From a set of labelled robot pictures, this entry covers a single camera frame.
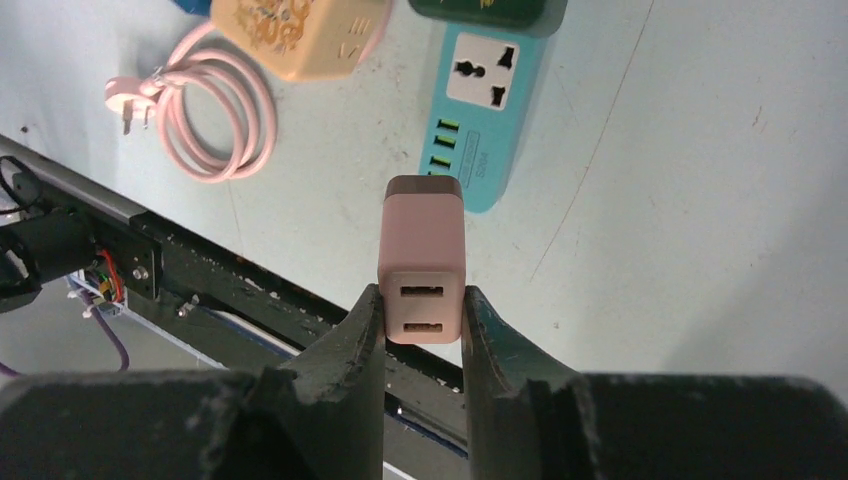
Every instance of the pink usb charger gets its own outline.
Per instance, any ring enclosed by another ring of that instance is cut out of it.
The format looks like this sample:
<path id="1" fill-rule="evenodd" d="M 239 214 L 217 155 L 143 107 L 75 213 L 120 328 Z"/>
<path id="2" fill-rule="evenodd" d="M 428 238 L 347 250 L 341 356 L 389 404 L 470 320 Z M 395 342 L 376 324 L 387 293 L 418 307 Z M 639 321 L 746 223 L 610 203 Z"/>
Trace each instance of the pink usb charger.
<path id="1" fill-rule="evenodd" d="M 377 278 L 389 340 L 438 344 L 459 338 L 465 216 L 455 178 L 403 175 L 389 182 Z"/>

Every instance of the pink cable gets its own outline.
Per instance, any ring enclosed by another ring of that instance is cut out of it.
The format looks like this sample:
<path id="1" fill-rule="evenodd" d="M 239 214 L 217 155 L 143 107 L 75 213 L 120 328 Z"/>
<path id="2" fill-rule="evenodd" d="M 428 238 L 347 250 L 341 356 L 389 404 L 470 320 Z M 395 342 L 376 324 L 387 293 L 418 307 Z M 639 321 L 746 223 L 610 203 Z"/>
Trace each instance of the pink cable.
<path id="1" fill-rule="evenodd" d="M 197 42 L 214 29 L 211 22 L 206 22 L 189 32 L 174 49 L 164 71 L 145 80 L 141 85 L 143 95 L 150 98 L 159 95 L 156 101 L 156 115 L 159 119 L 156 124 L 159 138 L 168 156 L 192 178 L 206 183 L 244 178 L 256 173 L 268 162 L 277 142 L 277 112 L 274 109 L 271 94 L 256 72 L 240 58 L 217 48 L 203 48 L 187 55 Z M 265 118 L 265 142 L 258 154 L 256 149 L 261 129 L 256 104 L 244 86 L 232 75 L 220 67 L 205 63 L 210 60 L 224 62 L 234 68 L 247 79 L 247 83 L 256 92 L 259 107 Z M 239 119 L 236 106 L 210 80 L 222 82 L 236 94 L 238 103 L 241 104 L 247 118 L 246 131 Z M 204 88 L 224 107 L 233 128 L 233 153 L 229 160 L 215 157 L 197 141 L 186 118 L 183 102 L 183 87 L 188 84 Z M 177 152 L 171 139 L 172 133 L 193 161 L 194 166 Z"/>

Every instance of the universal socket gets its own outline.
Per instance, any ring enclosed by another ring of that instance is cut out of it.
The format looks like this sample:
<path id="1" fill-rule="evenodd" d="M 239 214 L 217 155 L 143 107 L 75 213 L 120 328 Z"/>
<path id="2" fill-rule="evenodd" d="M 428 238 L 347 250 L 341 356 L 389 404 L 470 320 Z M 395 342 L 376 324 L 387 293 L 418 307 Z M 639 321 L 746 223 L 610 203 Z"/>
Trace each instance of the universal socket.
<path id="1" fill-rule="evenodd" d="M 482 213 L 506 189 L 546 39 L 448 24 L 421 175 L 450 175 Z"/>
<path id="2" fill-rule="evenodd" d="M 455 178 L 404 175 L 389 182 L 377 278 L 391 341 L 440 344 L 459 338 L 465 218 Z"/>
<path id="3" fill-rule="evenodd" d="M 447 95 L 461 102 L 501 111 L 506 108 L 518 45 L 470 33 L 460 33 L 453 53 Z"/>

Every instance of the power plug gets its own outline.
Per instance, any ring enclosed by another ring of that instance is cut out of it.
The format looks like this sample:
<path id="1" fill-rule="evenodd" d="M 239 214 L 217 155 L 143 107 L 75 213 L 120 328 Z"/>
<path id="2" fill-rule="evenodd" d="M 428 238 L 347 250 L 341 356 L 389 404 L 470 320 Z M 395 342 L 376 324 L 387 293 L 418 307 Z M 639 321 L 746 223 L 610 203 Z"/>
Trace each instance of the power plug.
<path id="1" fill-rule="evenodd" d="M 141 84 L 134 77 L 115 77 L 106 82 L 106 107 L 121 116 L 124 135 L 130 134 L 133 120 L 143 120 L 146 129 L 156 114 L 156 101 L 142 94 Z"/>
<path id="2" fill-rule="evenodd" d="M 506 189 L 547 40 L 448 24 L 421 175 L 450 175 L 465 209 L 483 213 Z"/>
<path id="3" fill-rule="evenodd" d="M 386 187 L 377 278 L 386 337 L 452 343 L 465 297 L 465 216 L 454 178 L 402 175 Z"/>
<path id="4" fill-rule="evenodd" d="M 409 0 L 409 4 L 437 20 L 548 37 L 562 25 L 568 0 Z"/>
<path id="5" fill-rule="evenodd" d="M 230 41 L 289 82 L 342 78 L 373 49 L 391 0 L 215 0 Z"/>

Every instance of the purple wire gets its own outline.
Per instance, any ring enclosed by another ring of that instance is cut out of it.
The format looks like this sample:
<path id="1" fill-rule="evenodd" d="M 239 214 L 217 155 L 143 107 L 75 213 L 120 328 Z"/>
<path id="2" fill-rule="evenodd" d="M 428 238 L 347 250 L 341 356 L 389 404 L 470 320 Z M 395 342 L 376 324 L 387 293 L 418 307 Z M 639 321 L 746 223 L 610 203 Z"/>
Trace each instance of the purple wire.
<path id="1" fill-rule="evenodd" d="M 21 374 L 21 372 L 15 370 L 12 367 L 9 367 L 8 365 L 6 365 L 3 362 L 0 362 L 0 373 L 2 373 L 3 375 L 6 375 L 7 377 L 17 377 L 18 375 Z"/>
<path id="2" fill-rule="evenodd" d="M 77 293 L 82 299 L 82 303 L 85 304 L 86 308 L 91 311 L 91 314 L 94 316 L 94 319 L 97 320 L 97 324 L 100 325 L 100 328 L 103 329 L 103 333 L 109 337 L 109 341 L 112 342 L 112 345 L 115 346 L 115 349 L 118 350 L 118 355 L 121 356 L 121 368 L 118 369 L 119 372 L 123 372 L 126 369 L 130 368 L 130 354 L 127 352 L 127 348 L 121 343 L 121 340 L 115 335 L 115 332 L 109 328 L 109 324 L 106 323 L 106 319 L 103 318 L 103 315 L 100 314 L 100 310 L 94 306 L 94 301 L 91 298 L 91 294 L 88 293 L 85 289 L 80 288 L 77 290 Z M 21 372 L 15 370 L 14 368 L 6 365 L 3 362 L 0 362 L 0 374 L 6 375 L 7 377 L 17 377 L 21 375 Z"/>
<path id="3" fill-rule="evenodd" d="M 106 323 L 106 320 L 103 318 L 103 315 L 100 314 L 100 310 L 94 306 L 94 301 L 91 299 L 91 294 L 88 293 L 84 288 L 80 288 L 77 293 L 82 299 L 82 303 L 85 304 L 86 308 L 89 309 L 91 314 L 94 316 L 94 319 L 97 320 L 97 324 L 100 325 L 100 328 L 103 329 L 103 333 L 109 337 L 109 341 L 112 342 L 112 345 L 115 346 L 115 349 L 118 351 L 118 355 L 121 356 L 121 368 L 118 369 L 119 372 L 123 372 L 126 369 L 130 368 L 130 354 L 127 353 L 127 348 L 121 343 L 121 340 L 115 335 L 115 332 L 109 328 L 109 324 Z"/>

